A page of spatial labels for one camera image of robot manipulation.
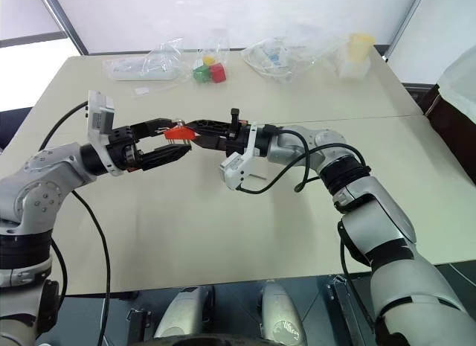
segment red block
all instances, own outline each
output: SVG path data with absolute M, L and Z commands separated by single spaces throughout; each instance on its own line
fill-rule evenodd
M 210 74 L 211 74 L 212 81 L 215 83 L 220 83 L 226 80 L 225 69 L 223 68 L 221 63 L 217 63 L 216 65 L 211 65 Z

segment floor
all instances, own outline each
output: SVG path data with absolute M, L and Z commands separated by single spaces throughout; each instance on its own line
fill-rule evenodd
M 476 261 L 457 263 L 455 266 L 468 278 L 476 281 Z M 466 306 L 470 315 L 476 318 L 476 289 L 462 279 L 450 266 L 438 267 Z M 329 276 L 288 278 L 278 282 L 284 286 L 295 303 L 303 320 L 309 346 L 349 345 L 343 328 L 343 320 L 336 312 L 337 305 L 330 300 L 327 290 Z M 260 316 L 257 300 L 263 281 L 228 283 L 216 286 L 215 322 L 211 332 L 239 333 L 246 336 L 260 336 Z M 370 277 L 363 275 L 356 279 L 356 288 L 370 306 Z M 152 326 L 146 337 L 154 332 L 168 304 L 178 289 L 148 290 L 139 293 L 133 301 L 112 300 L 106 337 L 110 346 L 126 345 L 129 322 L 127 313 L 131 308 L 142 307 L 152 311 Z M 41 336 L 37 344 L 47 342 L 52 346 L 95 345 L 99 333 L 99 317 L 102 299 L 66 298 L 59 313 L 56 327 Z M 358 316 L 359 326 L 366 345 L 374 346 L 373 336 L 366 329 L 363 318 Z

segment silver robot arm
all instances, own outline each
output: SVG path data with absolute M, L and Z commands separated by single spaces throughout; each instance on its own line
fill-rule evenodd
M 90 144 L 67 144 L 31 157 L 0 180 L 0 345 L 33 345 L 56 323 L 58 283 L 51 273 L 51 234 L 58 210 L 74 189 L 96 176 L 148 170 L 181 158 L 189 144 L 142 153 L 136 143 L 177 125 L 155 119 L 112 129 L 112 102 L 89 92 Z
M 301 126 L 286 126 L 286 130 L 305 137 L 310 149 L 345 142 L 331 130 Z M 266 156 L 286 165 L 303 152 L 297 137 L 274 134 Z M 304 165 L 304 160 L 297 165 Z M 379 345 L 476 344 L 475 321 L 446 279 L 418 253 L 410 220 L 370 176 L 370 169 L 341 147 L 312 154 L 311 168 L 343 214 L 338 223 L 341 240 L 354 259 L 372 269 L 370 288 Z

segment beige table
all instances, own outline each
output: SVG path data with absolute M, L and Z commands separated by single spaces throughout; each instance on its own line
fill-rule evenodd
M 0 156 L 0 178 L 20 167 L 36 150 L 53 121 L 67 110 L 65 106 L 69 109 L 82 99 L 84 89 L 94 88 L 95 84 L 89 86 L 86 78 L 80 78 L 89 72 L 88 69 L 96 69 L 99 74 L 98 60 L 98 57 L 81 57 L 70 59 L 65 64 Z M 352 99 L 348 97 L 347 110 L 342 112 L 320 109 L 319 105 L 317 110 L 296 107 L 286 110 L 285 104 L 275 101 L 277 105 L 273 107 L 243 109 L 242 116 L 250 118 L 251 115 L 251 118 L 262 118 L 261 121 L 269 121 L 266 117 L 271 117 L 271 121 L 299 121 L 286 118 L 291 117 L 294 110 L 303 121 L 308 121 L 302 123 L 304 126 L 341 132 L 350 144 L 360 149 L 374 175 L 408 213 L 416 228 L 418 248 L 432 263 L 476 258 L 473 248 L 476 241 L 473 228 L 476 220 L 475 186 L 427 119 L 417 115 L 418 108 L 408 94 L 401 91 L 393 74 L 385 71 L 385 65 L 380 67 L 379 61 L 377 68 L 389 80 L 390 88 L 382 85 L 380 91 L 381 101 L 386 100 L 386 104 L 364 104 L 372 99 L 357 94 L 362 100 L 351 104 Z M 266 89 L 274 92 L 287 89 L 262 82 L 259 76 L 247 72 L 247 69 L 242 67 L 243 74 L 260 82 Z M 374 67 L 373 74 L 377 74 L 376 70 Z M 238 68 L 234 73 L 238 80 Z M 132 107 L 129 104 L 136 100 L 118 88 L 122 85 L 93 74 L 87 77 L 97 81 L 100 86 L 97 88 L 116 97 L 120 121 L 116 126 L 154 118 L 153 103 L 159 98 L 166 107 L 167 113 L 161 114 L 164 117 L 228 119 L 229 106 L 222 107 L 226 103 L 225 93 L 218 90 L 213 93 L 202 91 L 202 87 L 190 86 L 188 90 L 177 87 L 155 98 L 145 97 Z M 72 81 L 80 86 L 70 86 Z M 360 89 L 378 91 L 379 81 L 373 83 L 373 89 L 368 88 L 367 85 L 372 84 L 368 82 Z M 356 86 L 349 88 L 343 83 L 335 84 L 343 92 L 359 90 Z M 232 95 L 228 91 L 231 86 L 223 89 Z M 261 93 L 256 91 L 255 100 L 266 102 L 267 98 L 263 97 L 266 89 Z M 190 96 L 204 94 L 210 99 L 218 95 L 222 103 L 213 103 L 211 99 L 210 108 L 197 102 L 194 106 L 175 106 L 181 111 L 175 113 L 171 109 L 174 99 L 190 100 L 180 97 L 186 92 Z M 311 99 L 314 93 L 309 91 L 307 94 L 307 99 Z M 321 97 L 321 101 L 343 99 L 333 98 L 327 91 L 322 91 L 322 94 L 325 97 Z M 240 99 L 252 101 L 249 97 Z M 133 109 L 138 110 L 140 118 L 128 122 L 125 116 L 136 118 Z M 47 112 L 55 118 L 45 118 Z M 394 117 L 413 113 L 410 117 Z M 54 136 L 51 144 L 86 143 L 86 121 L 80 116 L 69 121 L 65 129 Z M 319 121 L 321 116 L 329 120 Z M 162 144 L 161 138 L 151 138 L 144 140 L 141 147 L 148 150 Z M 294 193 L 292 188 L 302 179 L 303 173 L 302 168 L 295 168 L 268 193 L 249 196 L 228 190 L 221 182 L 218 166 L 223 159 L 221 152 L 194 147 L 176 163 L 119 178 L 101 176 L 96 183 L 79 189 L 93 206 L 108 240 L 112 258 L 112 291 L 341 272 L 336 231 L 340 215 L 320 182 L 306 186 L 302 193 Z M 272 178 L 280 168 L 268 164 L 265 159 L 257 159 L 255 172 Z M 264 183 L 249 178 L 247 186 L 258 188 Z M 105 267 L 100 240 L 86 211 L 71 197 L 67 198 L 59 213 L 54 238 L 68 264 L 68 293 L 103 292 Z M 350 258 L 348 261 L 351 272 L 367 270 Z M 60 269 L 56 264 L 53 278 L 60 280 Z

